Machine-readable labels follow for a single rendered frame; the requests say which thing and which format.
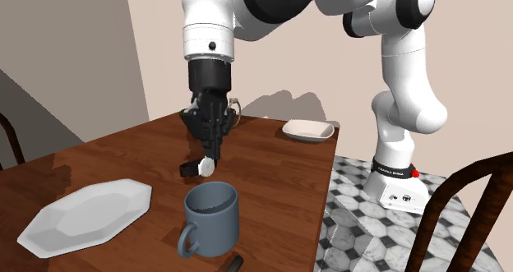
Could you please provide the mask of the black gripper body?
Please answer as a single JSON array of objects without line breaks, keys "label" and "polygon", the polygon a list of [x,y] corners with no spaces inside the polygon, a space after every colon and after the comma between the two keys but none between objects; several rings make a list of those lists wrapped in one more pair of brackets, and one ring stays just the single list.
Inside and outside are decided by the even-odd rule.
[{"label": "black gripper body", "polygon": [[188,64],[188,84],[192,92],[191,102],[202,92],[212,93],[228,103],[231,91],[231,64],[219,59],[195,59]]}]

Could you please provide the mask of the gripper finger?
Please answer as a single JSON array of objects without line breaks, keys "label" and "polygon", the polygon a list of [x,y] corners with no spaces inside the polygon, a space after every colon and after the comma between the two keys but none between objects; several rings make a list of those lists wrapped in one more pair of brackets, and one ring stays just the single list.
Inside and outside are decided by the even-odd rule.
[{"label": "gripper finger", "polygon": [[236,111],[231,107],[227,99],[219,102],[214,115],[214,143],[212,151],[212,159],[220,159],[220,147],[223,143],[224,136],[228,135],[233,127]]},{"label": "gripper finger", "polygon": [[188,108],[179,112],[179,116],[185,124],[192,137],[201,142],[205,157],[212,158],[212,144],[210,138],[210,129],[203,113],[199,108],[197,98],[195,98]]}]

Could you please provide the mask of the black and silver wristwatch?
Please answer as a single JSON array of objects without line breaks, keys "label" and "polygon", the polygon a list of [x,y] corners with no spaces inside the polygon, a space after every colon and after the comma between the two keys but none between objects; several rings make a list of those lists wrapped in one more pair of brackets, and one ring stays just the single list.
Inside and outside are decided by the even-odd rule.
[{"label": "black and silver wristwatch", "polygon": [[210,177],[215,171],[217,161],[209,157],[188,161],[179,166],[181,177]]}]

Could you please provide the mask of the brown wooden table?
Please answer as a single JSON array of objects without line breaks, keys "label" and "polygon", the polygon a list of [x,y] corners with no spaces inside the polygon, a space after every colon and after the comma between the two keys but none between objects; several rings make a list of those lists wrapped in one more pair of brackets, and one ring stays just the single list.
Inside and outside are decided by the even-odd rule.
[{"label": "brown wooden table", "polygon": [[[245,117],[224,139],[213,174],[239,194],[241,272],[312,272],[335,153],[335,138],[292,141],[282,122]],[[183,259],[183,200],[199,178],[178,168],[201,146],[178,115],[0,172],[0,272],[220,272],[230,256]],[[40,259],[17,238],[38,212],[84,186],[131,178],[153,188],[150,209],[97,247]]]}]

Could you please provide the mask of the small white dish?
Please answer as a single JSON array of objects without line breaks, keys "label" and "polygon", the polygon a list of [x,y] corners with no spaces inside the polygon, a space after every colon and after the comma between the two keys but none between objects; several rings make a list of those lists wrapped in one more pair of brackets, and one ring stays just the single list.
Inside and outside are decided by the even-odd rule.
[{"label": "small white dish", "polygon": [[333,136],[335,127],[328,122],[291,119],[282,126],[282,132],[296,140],[322,142]]}]

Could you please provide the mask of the blue-grey mug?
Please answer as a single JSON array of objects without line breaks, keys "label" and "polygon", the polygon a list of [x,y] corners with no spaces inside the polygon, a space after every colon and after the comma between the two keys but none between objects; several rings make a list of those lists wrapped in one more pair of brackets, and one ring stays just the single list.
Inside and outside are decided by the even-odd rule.
[{"label": "blue-grey mug", "polygon": [[238,192],[227,182],[205,182],[184,199],[187,225],[178,239],[178,254],[187,259],[222,256],[239,237]]}]

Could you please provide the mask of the black cylindrical object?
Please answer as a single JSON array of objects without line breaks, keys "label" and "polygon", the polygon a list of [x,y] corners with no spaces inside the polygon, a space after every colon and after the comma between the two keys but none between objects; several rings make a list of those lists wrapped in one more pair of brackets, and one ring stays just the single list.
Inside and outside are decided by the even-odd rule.
[{"label": "black cylindrical object", "polygon": [[234,254],[216,270],[216,272],[239,272],[243,265],[243,258],[239,254]]}]

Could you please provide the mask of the white octagonal plate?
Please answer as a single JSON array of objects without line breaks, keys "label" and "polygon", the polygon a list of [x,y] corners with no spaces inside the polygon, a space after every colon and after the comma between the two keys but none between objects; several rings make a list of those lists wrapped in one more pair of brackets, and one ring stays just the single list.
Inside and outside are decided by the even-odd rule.
[{"label": "white octagonal plate", "polygon": [[41,259],[101,245],[149,210],[151,193],[129,178],[91,184],[42,208],[17,242]]}]

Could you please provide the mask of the marble patterned robot stand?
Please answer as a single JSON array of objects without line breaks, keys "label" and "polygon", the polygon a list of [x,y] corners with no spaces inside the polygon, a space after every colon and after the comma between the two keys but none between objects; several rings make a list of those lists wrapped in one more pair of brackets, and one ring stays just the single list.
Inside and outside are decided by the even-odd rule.
[{"label": "marble patterned robot stand", "polygon": [[[404,272],[421,215],[388,210],[363,191],[371,164],[334,158],[313,272]],[[446,272],[470,216],[453,196],[419,272]]]}]

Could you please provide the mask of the dark wooden chair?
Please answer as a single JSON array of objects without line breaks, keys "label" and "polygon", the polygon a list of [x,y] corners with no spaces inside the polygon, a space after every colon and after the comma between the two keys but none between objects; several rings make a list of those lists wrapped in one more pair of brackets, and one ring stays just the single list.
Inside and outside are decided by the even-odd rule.
[{"label": "dark wooden chair", "polygon": [[469,226],[446,272],[469,272],[492,227],[513,192],[513,151],[481,159],[451,174],[425,207],[404,272],[420,272],[441,212],[452,196],[471,182],[489,176]]},{"label": "dark wooden chair", "polygon": [[9,122],[9,120],[2,113],[0,113],[0,125],[2,126],[3,130],[6,133],[7,139],[12,148],[12,153],[15,157],[17,164],[24,164],[25,157],[21,150],[21,146],[18,141],[16,131],[15,131],[14,127],[12,126],[12,124]]}]

